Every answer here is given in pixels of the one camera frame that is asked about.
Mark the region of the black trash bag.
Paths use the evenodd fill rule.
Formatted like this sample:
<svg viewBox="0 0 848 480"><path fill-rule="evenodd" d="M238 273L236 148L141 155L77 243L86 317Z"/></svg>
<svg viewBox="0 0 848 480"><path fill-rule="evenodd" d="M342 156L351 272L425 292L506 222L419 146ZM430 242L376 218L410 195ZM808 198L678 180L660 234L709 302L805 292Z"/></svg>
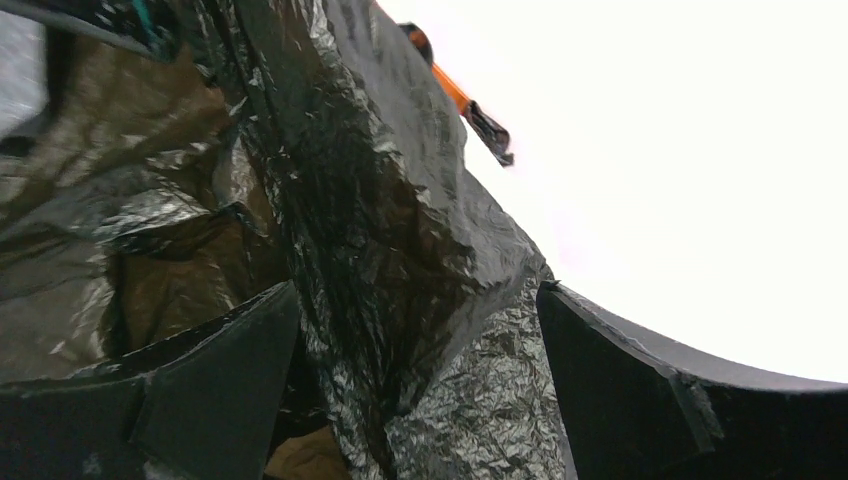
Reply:
<svg viewBox="0 0 848 480"><path fill-rule="evenodd" d="M372 1L5 1L1 388L289 282L259 479L565 479L550 272Z"/></svg>

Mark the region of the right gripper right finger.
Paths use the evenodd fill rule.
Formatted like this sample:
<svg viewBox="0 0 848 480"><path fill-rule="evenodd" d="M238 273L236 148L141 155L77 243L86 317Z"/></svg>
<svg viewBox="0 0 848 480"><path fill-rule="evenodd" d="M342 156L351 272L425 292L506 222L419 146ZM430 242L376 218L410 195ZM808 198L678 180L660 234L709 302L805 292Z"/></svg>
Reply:
<svg viewBox="0 0 848 480"><path fill-rule="evenodd" d="M847 388L732 362L555 282L536 308L581 479L843 479Z"/></svg>

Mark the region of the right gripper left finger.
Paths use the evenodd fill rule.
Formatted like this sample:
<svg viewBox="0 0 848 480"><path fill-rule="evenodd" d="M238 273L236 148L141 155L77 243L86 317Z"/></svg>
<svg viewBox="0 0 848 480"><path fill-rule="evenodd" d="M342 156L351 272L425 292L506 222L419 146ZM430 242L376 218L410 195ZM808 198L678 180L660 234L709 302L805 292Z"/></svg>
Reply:
<svg viewBox="0 0 848 480"><path fill-rule="evenodd" d="M201 326L1 388L5 479L259 479L300 321L278 284Z"/></svg>

